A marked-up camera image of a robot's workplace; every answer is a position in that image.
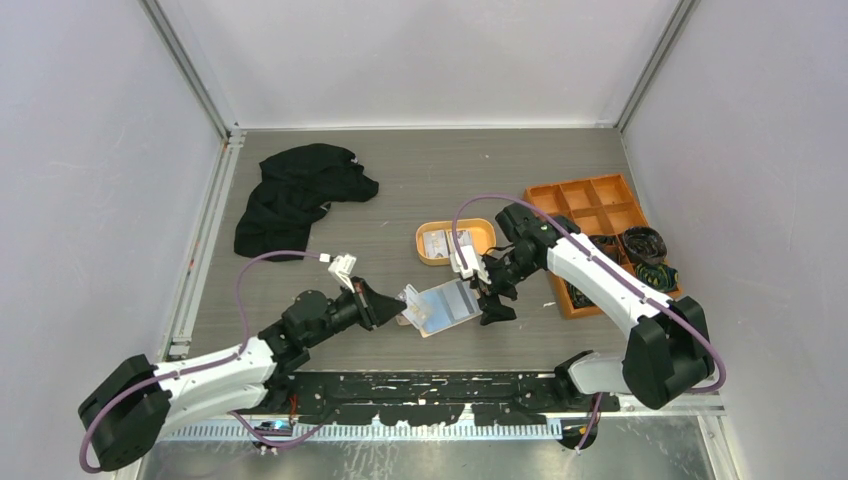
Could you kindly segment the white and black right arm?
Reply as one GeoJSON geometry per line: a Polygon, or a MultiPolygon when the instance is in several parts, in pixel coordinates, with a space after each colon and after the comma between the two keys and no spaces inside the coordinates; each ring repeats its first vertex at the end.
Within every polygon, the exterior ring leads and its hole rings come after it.
{"type": "Polygon", "coordinates": [[[623,393],[658,410],[714,374],[705,313],[697,301],[675,300],[638,281],[562,216],[546,220],[512,203],[496,222],[509,245],[499,257],[483,255],[473,278],[482,324],[516,319],[503,299],[516,299],[518,284],[544,270],[586,295],[625,337],[620,356],[584,351],[555,368],[553,387],[562,407],[577,411],[594,394],[623,393]]]}

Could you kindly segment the yellow oval tray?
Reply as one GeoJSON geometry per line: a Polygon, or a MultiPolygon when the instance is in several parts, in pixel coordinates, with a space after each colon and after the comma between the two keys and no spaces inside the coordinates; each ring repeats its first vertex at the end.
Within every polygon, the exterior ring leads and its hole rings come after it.
{"type": "Polygon", "coordinates": [[[472,245],[478,254],[486,253],[496,245],[493,225],[482,218],[467,218],[457,221],[457,232],[452,222],[434,221],[422,224],[416,231],[415,244],[419,259],[428,266],[451,264],[455,247],[472,245]]]}

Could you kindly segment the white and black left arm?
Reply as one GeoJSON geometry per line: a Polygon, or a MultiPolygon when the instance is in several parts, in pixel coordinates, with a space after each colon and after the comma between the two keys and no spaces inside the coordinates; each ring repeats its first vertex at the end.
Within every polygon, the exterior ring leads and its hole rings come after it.
{"type": "Polygon", "coordinates": [[[309,360],[311,348],[352,326],[379,328],[405,308],[355,277],[335,299],[300,293],[279,320],[244,344],[158,364],[143,354],[129,357],[78,408],[85,428],[81,467],[120,470],[165,435],[216,415],[257,407],[280,412],[292,397],[289,376],[309,360]]]}

